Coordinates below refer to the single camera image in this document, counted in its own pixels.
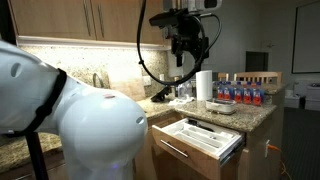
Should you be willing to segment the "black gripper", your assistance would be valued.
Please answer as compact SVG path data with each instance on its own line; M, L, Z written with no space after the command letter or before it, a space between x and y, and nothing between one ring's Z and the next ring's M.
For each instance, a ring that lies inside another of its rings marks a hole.
M187 9L170 9L149 19L151 26L165 28L166 39L171 40L171 53L176 56L176 65L183 65L183 52L189 52L196 60L208 58L206 49L209 38L205 35L198 14L190 14Z

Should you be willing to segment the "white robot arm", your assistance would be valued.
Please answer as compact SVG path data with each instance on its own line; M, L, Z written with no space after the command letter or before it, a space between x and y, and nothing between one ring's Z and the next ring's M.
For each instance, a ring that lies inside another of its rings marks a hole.
M70 180L133 180L148 120L125 94L92 87L1 40L0 128L59 136Z

